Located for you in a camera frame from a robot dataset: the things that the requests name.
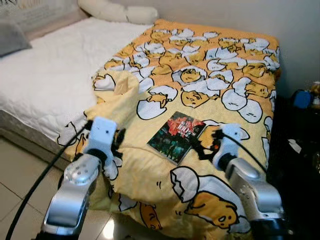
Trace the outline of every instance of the tiled floor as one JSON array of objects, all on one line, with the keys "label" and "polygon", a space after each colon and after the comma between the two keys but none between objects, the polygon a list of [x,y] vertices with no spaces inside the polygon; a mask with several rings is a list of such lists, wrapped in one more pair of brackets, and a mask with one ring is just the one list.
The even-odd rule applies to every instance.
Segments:
[{"label": "tiled floor", "polygon": [[[9,226],[29,188],[47,164],[31,153],[0,137],[0,240],[6,238]],[[40,231],[52,196],[57,191],[62,171],[53,168],[39,185],[24,209],[13,233],[13,240],[30,240]],[[128,217],[105,211],[88,211],[80,240],[169,240]]]}]

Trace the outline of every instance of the yellow blanket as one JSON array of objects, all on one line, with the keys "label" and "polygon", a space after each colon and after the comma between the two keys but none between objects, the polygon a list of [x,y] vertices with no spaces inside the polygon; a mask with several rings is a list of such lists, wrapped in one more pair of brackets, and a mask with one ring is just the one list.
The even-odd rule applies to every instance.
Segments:
[{"label": "yellow blanket", "polygon": [[[126,128],[122,159],[99,177],[91,207],[121,212],[172,237],[249,238],[244,209],[223,172],[193,149],[175,166],[147,142],[179,111],[206,123],[199,140],[207,150],[221,124],[241,124],[243,145],[267,165],[278,68],[271,36],[157,20],[97,71],[97,105],[58,138],[63,145],[95,116]],[[68,153],[81,152],[87,138],[82,133]],[[259,169],[241,149],[239,156]]]}]

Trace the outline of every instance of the book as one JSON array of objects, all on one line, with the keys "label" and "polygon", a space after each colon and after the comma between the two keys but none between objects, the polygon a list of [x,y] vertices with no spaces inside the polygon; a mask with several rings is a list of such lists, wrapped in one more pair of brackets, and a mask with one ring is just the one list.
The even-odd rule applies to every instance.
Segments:
[{"label": "book", "polygon": [[176,111],[147,144],[179,165],[191,148],[191,138],[198,138],[205,126],[203,121]]}]

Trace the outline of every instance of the white mattress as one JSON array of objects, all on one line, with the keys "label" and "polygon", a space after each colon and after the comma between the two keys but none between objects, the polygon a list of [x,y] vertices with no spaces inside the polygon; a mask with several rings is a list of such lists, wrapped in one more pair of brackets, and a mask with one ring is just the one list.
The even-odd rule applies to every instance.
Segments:
[{"label": "white mattress", "polygon": [[0,109],[55,141],[64,125],[96,104],[95,71],[150,27],[91,17],[0,58]]}]

